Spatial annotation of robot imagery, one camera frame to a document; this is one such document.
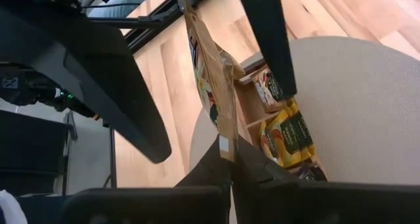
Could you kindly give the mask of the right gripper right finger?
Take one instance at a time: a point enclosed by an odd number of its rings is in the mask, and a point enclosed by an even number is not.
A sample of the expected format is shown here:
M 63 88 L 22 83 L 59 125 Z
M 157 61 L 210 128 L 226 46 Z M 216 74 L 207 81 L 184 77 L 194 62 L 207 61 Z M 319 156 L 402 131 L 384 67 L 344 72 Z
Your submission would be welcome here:
M 243 138 L 233 197 L 238 223 L 418 223 L 419 187 L 304 181 Z

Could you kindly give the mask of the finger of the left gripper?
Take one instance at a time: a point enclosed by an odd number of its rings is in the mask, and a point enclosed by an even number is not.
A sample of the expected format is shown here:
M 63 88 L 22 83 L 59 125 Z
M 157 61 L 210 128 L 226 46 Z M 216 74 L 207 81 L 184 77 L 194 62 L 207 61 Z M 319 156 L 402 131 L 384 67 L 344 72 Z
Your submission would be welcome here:
M 1 61 L 27 67 L 10 77 L 29 95 L 72 94 L 158 164 L 171 145 L 133 54 L 117 28 L 84 14 L 1 7 Z
M 281 0 L 240 0 L 265 62 L 285 98 L 296 95 L 289 40 Z

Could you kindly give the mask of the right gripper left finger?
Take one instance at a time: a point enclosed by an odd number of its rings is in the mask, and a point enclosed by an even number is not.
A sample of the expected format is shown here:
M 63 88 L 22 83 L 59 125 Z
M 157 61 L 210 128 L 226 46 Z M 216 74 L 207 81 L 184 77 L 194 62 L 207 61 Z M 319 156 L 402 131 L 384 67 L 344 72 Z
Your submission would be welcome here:
M 228 223 L 228 162 L 216 139 L 195 168 L 169 188 L 88 189 L 64 203 L 61 223 Z

